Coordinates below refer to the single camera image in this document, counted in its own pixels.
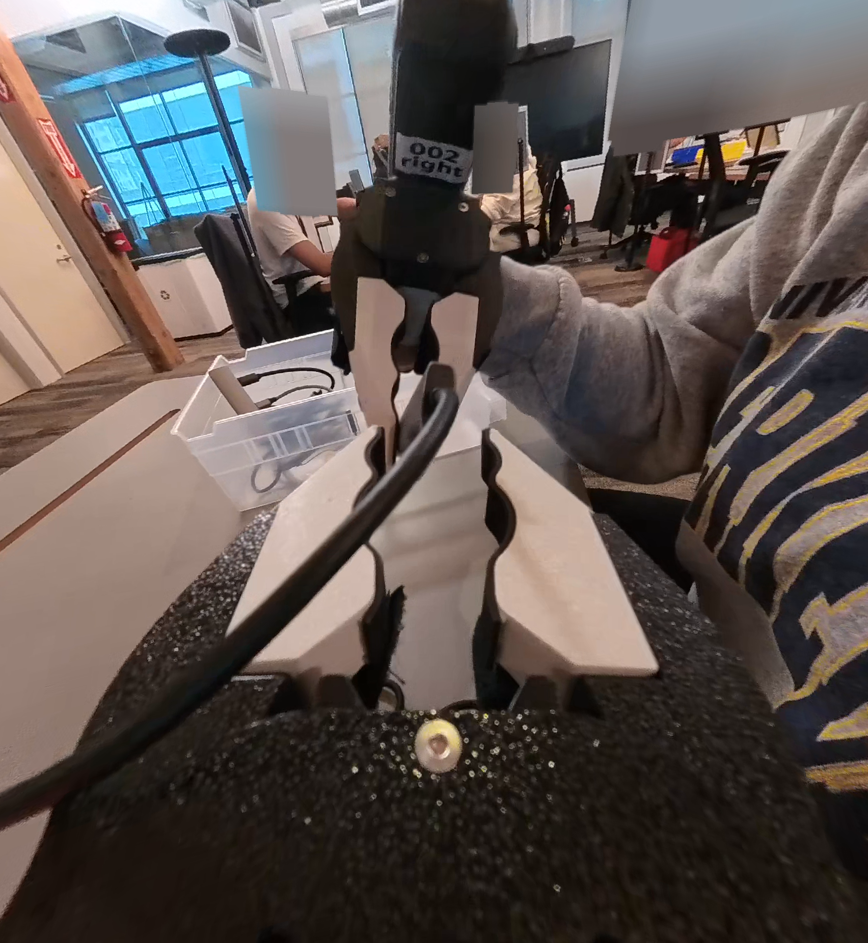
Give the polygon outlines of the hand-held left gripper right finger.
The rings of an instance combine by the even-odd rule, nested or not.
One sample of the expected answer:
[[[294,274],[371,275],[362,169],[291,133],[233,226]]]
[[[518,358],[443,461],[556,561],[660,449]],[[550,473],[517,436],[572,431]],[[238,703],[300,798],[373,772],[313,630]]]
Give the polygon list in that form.
[[[591,678],[659,666],[591,510],[498,431],[482,437],[497,547],[480,612],[482,705],[589,705]]]

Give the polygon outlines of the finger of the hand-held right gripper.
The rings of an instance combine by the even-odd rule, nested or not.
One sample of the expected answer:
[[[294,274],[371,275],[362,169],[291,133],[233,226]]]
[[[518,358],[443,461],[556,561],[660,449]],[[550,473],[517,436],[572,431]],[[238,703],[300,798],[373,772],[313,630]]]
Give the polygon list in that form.
[[[358,277],[357,396],[366,422],[384,433],[386,458],[394,458],[397,442],[394,396],[400,381],[392,345],[405,312],[404,298],[387,282]]]
[[[435,362],[452,370],[460,402],[475,374],[477,318],[478,300],[464,293],[452,293],[432,306],[432,330],[438,346]]]

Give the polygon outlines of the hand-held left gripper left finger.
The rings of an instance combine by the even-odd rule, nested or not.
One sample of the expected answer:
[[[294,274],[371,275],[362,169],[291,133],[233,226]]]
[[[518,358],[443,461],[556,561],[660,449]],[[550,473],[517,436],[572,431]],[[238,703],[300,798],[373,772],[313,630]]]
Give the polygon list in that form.
[[[277,506],[227,636],[326,541],[380,478],[376,452],[384,452],[382,430],[370,427]],[[380,558],[370,545],[363,546],[242,673],[287,674],[304,690],[315,690],[327,675],[354,676],[367,660],[364,623],[377,613],[384,591]]]

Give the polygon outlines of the clear plastic bin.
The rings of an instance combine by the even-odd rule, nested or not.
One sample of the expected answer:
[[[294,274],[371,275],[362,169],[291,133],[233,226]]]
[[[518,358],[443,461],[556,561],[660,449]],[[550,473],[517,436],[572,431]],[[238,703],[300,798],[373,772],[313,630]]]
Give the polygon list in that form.
[[[259,410],[236,415],[207,372],[181,411],[173,434],[237,509],[281,501],[365,431],[332,342],[321,332],[218,357],[209,370],[227,363]]]

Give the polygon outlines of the person's right forearm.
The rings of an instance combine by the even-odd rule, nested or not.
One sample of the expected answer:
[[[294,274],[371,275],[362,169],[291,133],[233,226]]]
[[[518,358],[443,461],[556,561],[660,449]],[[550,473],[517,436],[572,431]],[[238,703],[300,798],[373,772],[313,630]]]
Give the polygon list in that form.
[[[793,149],[753,217],[632,307],[584,297],[556,266],[505,258],[500,271],[485,381],[595,472],[641,484],[695,472],[762,325],[868,308],[868,102]]]

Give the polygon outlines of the office chair with dark jacket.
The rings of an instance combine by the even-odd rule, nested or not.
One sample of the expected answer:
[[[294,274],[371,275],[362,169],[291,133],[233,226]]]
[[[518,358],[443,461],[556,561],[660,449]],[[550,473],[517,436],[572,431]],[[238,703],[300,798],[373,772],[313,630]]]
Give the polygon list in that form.
[[[220,283],[240,346],[247,350],[293,337],[243,215],[207,214],[193,231]]]

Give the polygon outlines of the pale cylindrical adapter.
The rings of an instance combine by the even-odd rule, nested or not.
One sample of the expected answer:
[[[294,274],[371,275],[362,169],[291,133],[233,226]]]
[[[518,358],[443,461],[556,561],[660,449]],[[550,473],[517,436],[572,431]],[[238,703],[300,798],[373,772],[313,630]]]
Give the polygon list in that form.
[[[245,391],[227,363],[212,367],[207,375],[236,415],[247,415],[259,410],[260,407]]]

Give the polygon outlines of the white recycling bin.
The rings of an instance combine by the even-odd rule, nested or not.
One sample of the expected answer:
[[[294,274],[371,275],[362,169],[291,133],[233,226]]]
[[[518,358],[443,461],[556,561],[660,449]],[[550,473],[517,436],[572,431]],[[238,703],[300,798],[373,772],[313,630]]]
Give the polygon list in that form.
[[[134,268],[175,340],[220,336],[232,328],[224,292],[201,249],[148,256]]]

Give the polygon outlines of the red bag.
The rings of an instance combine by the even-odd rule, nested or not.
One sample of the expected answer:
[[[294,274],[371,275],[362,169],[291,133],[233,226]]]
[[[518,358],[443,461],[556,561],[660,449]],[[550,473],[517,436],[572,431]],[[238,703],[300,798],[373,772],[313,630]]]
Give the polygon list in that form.
[[[654,274],[663,273],[699,242],[700,228],[669,225],[655,232],[649,242],[645,267]]]

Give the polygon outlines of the wooden pillar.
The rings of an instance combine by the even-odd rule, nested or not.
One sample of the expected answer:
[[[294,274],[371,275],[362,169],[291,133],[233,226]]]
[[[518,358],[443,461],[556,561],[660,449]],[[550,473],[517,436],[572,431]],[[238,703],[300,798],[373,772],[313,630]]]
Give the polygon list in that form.
[[[105,290],[123,324],[133,331],[154,371],[171,371],[180,366],[181,351],[132,263],[127,255],[110,252],[82,206],[82,193],[91,186],[84,177],[74,180],[67,176],[42,134],[37,119],[54,121],[51,112],[1,25],[0,70],[15,96],[11,104],[0,103],[0,117],[100,288]]]

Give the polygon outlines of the person's grey printed sweatshirt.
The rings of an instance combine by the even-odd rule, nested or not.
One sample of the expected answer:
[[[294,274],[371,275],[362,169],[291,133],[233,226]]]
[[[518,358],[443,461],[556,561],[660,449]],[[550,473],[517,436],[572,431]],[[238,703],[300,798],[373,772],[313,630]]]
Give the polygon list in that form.
[[[868,889],[868,273],[786,289],[770,307],[686,522],[702,601]]]

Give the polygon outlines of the red fire extinguisher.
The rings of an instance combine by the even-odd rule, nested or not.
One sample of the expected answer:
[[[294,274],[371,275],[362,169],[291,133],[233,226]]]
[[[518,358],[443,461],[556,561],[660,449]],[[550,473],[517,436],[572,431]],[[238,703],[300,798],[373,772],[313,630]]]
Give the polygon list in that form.
[[[115,254],[129,254],[134,246],[114,215],[109,203],[100,198],[100,187],[84,190],[81,196],[82,206],[98,233]]]

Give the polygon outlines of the black floor lamp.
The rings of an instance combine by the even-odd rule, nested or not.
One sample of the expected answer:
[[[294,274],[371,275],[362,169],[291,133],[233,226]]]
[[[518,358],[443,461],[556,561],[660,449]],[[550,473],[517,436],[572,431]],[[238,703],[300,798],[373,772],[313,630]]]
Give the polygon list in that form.
[[[196,61],[216,117],[219,133],[222,136],[232,170],[242,193],[242,201],[246,202],[251,189],[250,176],[244,165],[237,139],[228,119],[210,64],[211,56],[220,55],[228,50],[230,45],[228,34],[211,28],[182,30],[166,37],[163,45],[170,55]]]

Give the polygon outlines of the white door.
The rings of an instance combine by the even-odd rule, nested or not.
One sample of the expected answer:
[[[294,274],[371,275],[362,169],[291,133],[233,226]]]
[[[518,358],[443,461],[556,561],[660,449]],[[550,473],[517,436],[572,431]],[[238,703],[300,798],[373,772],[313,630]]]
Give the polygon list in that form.
[[[0,355],[39,388],[129,336],[0,117]]]

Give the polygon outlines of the black wall monitor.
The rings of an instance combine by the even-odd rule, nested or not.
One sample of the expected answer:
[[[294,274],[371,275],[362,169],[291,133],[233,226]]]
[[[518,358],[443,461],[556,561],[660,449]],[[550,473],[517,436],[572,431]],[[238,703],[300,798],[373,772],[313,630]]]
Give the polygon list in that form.
[[[605,153],[610,40],[577,45],[573,36],[517,49],[504,99],[526,108],[527,138],[537,159],[560,163]]]

